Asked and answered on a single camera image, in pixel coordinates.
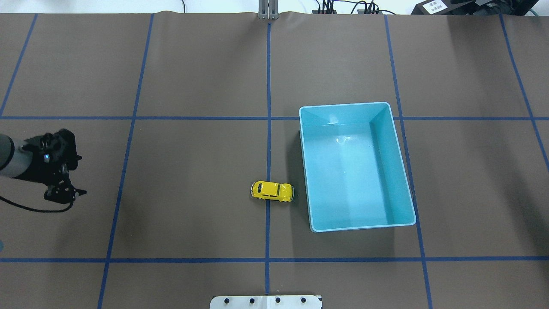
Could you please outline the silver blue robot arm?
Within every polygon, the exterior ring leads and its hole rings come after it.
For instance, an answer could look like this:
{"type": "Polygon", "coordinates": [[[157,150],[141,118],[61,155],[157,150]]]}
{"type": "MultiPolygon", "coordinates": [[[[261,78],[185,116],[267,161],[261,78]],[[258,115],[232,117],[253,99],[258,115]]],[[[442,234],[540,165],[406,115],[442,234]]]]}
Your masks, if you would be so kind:
{"type": "Polygon", "coordinates": [[[77,154],[73,132],[63,128],[28,139],[15,139],[2,134],[0,146],[2,177],[43,184],[46,186],[45,200],[67,207],[32,209],[4,197],[1,197],[2,201],[33,212],[60,213],[71,209],[76,198],[87,194],[86,190],[75,188],[70,180],[70,172],[76,170],[82,160],[77,154]]]}

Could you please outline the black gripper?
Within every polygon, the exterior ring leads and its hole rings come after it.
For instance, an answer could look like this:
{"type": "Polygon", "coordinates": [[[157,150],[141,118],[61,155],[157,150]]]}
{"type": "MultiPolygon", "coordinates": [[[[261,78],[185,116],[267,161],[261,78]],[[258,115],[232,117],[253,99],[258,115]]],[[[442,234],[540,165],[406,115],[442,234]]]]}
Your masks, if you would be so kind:
{"type": "Polygon", "coordinates": [[[29,166],[18,180],[41,183],[48,186],[44,199],[55,203],[70,203],[86,195],[87,191],[69,184],[71,154],[64,149],[44,152],[36,146],[22,146],[20,152],[31,155],[29,166]]]}

